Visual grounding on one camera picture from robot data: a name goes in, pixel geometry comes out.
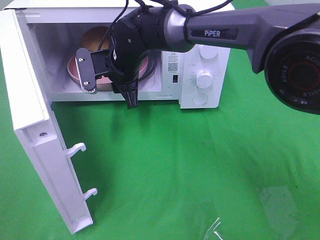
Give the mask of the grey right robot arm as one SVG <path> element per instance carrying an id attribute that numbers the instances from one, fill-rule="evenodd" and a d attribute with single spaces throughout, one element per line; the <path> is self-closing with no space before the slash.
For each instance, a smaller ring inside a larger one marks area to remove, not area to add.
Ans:
<path id="1" fill-rule="evenodd" d="M 202 11 L 176 0 L 158 7 L 139 1 L 121 12 L 104 37 L 109 48 L 76 51 L 82 91 L 96 91 L 96 79 L 108 77 L 129 108 L 138 105 L 139 67 L 150 50 L 185 53 L 196 44 L 242 49 L 252 71 L 264 72 L 271 92 L 285 105 L 320 112 L 320 5 L 271 5 Z"/>

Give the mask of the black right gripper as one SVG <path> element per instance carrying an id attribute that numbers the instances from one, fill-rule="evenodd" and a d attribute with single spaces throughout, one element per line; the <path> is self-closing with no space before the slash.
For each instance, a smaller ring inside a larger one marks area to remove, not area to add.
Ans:
<path id="1" fill-rule="evenodd" d="M 91 52 L 84 47 L 76 51 L 76 67 L 84 93 L 96 92 L 95 73 L 112 82 L 113 92 L 120 93 L 127 108 L 136 108 L 139 93 L 139 67 L 150 50 L 169 51 L 165 37 L 169 8 L 138 7 L 113 25 L 107 33 L 109 48 Z"/>

